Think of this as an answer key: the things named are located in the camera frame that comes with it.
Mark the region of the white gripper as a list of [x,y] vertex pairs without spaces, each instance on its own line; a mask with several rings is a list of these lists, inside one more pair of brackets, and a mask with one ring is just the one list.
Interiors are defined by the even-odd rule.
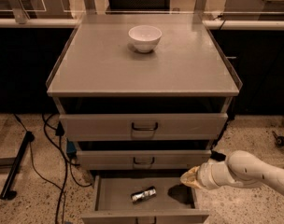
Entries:
[[180,182],[193,189],[200,189],[201,187],[208,190],[218,189],[227,183],[227,172],[228,169],[224,161],[205,162],[200,168],[194,166],[188,170],[180,178]]

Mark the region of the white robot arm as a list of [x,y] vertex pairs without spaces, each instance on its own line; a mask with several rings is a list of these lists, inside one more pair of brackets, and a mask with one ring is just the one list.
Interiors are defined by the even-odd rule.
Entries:
[[208,190],[223,186],[255,189],[265,184],[284,196],[284,169],[243,150],[230,153],[224,161],[207,161],[192,167],[180,177],[180,182],[187,187]]

